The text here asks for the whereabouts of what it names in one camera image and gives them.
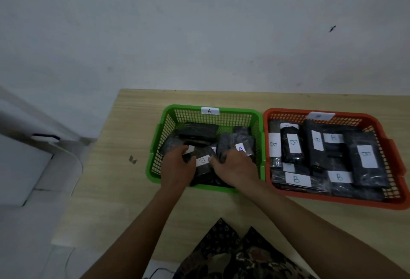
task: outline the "patterned fabric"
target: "patterned fabric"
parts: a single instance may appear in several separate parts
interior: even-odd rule
[[[182,262],[173,279],[315,279],[253,227],[243,239],[223,219]]]

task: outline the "green plastic basket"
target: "green plastic basket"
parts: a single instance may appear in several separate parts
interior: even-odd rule
[[[232,132],[234,126],[250,127],[251,135],[255,138],[255,158],[258,166],[259,178],[265,181],[265,137],[263,132],[262,114],[255,110],[244,108],[219,108],[220,115],[201,114],[200,106],[178,105],[168,106],[162,113],[161,122],[157,125],[150,148],[146,175],[154,183],[161,181],[162,155],[158,152],[168,135],[179,124],[187,121],[206,124],[217,124],[217,134]],[[198,184],[195,188],[216,190],[219,192],[235,193],[234,188]]]

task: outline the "person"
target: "person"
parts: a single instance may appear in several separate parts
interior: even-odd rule
[[[101,258],[81,277],[141,278],[167,219],[193,179],[196,158],[168,152],[161,165],[161,187],[154,198]],[[340,230],[258,178],[244,152],[229,150],[225,163],[210,159],[216,174],[259,207],[321,279],[395,278],[410,275],[381,253]],[[256,230],[243,239],[222,219],[211,228],[174,278],[314,278],[283,256]]]

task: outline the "basket mesh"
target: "basket mesh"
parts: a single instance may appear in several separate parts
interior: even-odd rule
[[[270,118],[268,120],[284,120],[284,121],[294,121],[297,123],[302,123],[306,118],[306,115],[303,114],[281,114],[281,113],[272,113],[270,114]],[[357,126],[362,120],[360,118],[345,118],[345,117],[337,117],[334,116],[331,120],[315,120],[320,124],[337,124],[337,125],[349,125],[349,126]],[[389,163],[387,162],[386,156],[383,153],[383,148],[380,145],[379,139],[377,134],[374,130],[373,126],[367,126],[362,128],[363,131],[371,131],[376,136],[377,144],[379,146],[380,154],[383,157],[383,161],[385,164],[385,168],[387,171],[387,175],[389,176],[390,181],[390,188],[383,188],[383,192],[386,198],[400,198],[400,191],[397,188],[396,183],[394,182],[394,178],[392,175],[392,171],[389,167]]]
[[[219,126],[217,135],[224,132],[231,133],[234,126],[244,126],[249,127],[252,119],[254,119],[252,126],[250,126],[251,135],[255,138],[255,158],[256,164],[260,166],[262,161],[262,148],[260,147],[262,134],[259,132],[259,117],[252,114],[241,114],[241,113],[231,113],[231,112],[221,112],[220,115],[207,115],[202,114],[201,111],[194,110],[183,110],[183,109],[173,109],[170,110],[174,113],[176,122],[172,119],[170,114],[167,114],[165,119],[164,127],[162,129],[160,141],[158,147],[155,151],[154,161],[151,167],[151,172],[156,174],[158,177],[161,175],[161,162],[162,155],[159,153],[159,149],[169,134],[175,129],[179,124],[183,124],[187,121],[204,123],[204,124],[217,124]]]

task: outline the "hand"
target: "hand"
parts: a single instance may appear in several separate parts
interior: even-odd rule
[[[230,149],[227,151],[225,163],[220,163],[215,157],[209,162],[225,183],[242,193],[249,185],[259,182],[258,169],[244,152]]]
[[[162,159],[161,164],[161,189],[168,193],[182,194],[184,189],[191,183],[196,169],[196,157],[186,163],[182,154],[188,149],[188,145],[180,145],[169,151]]]

